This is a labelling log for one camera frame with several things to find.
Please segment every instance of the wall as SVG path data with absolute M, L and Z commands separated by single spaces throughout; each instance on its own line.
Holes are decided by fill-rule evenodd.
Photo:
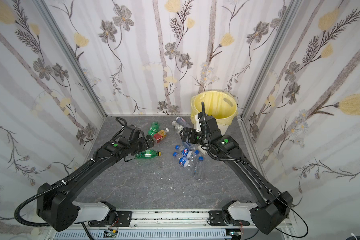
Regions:
M 14 209 L 91 149 L 103 118 L 80 84 L 33 3 L 0 1 L 0 239 L 37 239 Z M 21 214 L 42 222 L 35 207 Z
M 289 1 L 46 3 L 106 112 L 125 115 L 190 114 L 210 89 L 242 108 Z
M 360 235 L 360 0 L 302 2 L 245 124 L 306 239 Z

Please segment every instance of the gray marble tabletop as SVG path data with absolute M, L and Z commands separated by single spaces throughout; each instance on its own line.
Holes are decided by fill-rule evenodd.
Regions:
M 168 136 L 152 149 L 161 151 L 161 157 L 153 159 L 121 160 L 105 170 L 92 181 L 77 197 L 78 202 L 98 202 L 106 200 L 118 209 L 215 209 L 221 208 L 231 200 L 246 202 L 254 198 L 223 162 L 204 156 L 206 169 L 203 180 L 194 178 L 194 168 L 182 168 L 172 156 L 175 145 L 181 144 L 180 137 L 171 125 L 175 116 L 125 117 L 147 134 L 153 121 L 160 128 L 168 128 Z M 226 134 L 231 135 L 243 149 L 244 139 L 235 118 Z M 107 142 L 118 130 L 120 124 L 114 117 L 106 117 L 93 151 Z

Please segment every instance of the trash can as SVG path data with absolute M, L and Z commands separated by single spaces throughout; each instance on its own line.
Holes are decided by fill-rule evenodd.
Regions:
M 229 94 L 220 91 L 207 91 L 191 98 L 191 121 L 196 128 L 195 115 L 202 111 L 204 102 L 205 113 L 215 117 L 217 125 L 224 135 L 227 128 L 237 115 L 235 99 Z

